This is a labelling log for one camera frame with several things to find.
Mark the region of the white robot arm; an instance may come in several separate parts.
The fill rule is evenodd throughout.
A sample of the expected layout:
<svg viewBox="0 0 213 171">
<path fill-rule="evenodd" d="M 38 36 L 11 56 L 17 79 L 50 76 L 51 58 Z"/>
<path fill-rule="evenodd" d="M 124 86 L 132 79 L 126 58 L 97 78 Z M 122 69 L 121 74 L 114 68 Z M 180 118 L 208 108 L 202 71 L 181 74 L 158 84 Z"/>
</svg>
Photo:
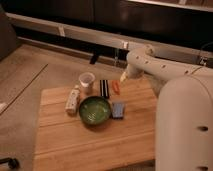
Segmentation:
<svg viewBox="0 0 213 171">
<path fill-rule="evenodd" d="M 213 68 L 159 59 L 144 45 L 127 54 L 122 80 L 148 72 L 166 81 L 156 109 L 156 171 L 213 171 Z"/>
</svg>

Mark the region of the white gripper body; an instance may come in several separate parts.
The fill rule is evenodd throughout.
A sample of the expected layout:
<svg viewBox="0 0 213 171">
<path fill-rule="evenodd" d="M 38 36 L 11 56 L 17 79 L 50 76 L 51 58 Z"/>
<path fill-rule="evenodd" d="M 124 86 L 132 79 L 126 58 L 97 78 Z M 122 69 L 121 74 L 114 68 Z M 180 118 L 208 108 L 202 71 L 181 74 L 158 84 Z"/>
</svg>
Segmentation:
<svg viewBox="0 0 213 171">
<path fill-rule="evenodd" d="M 120 77 L 120 81 L 124 82 L 127 79 L 137 79 L 141 76 L 142 71 L 133 65 L 128 65 Z"/>
</svg>

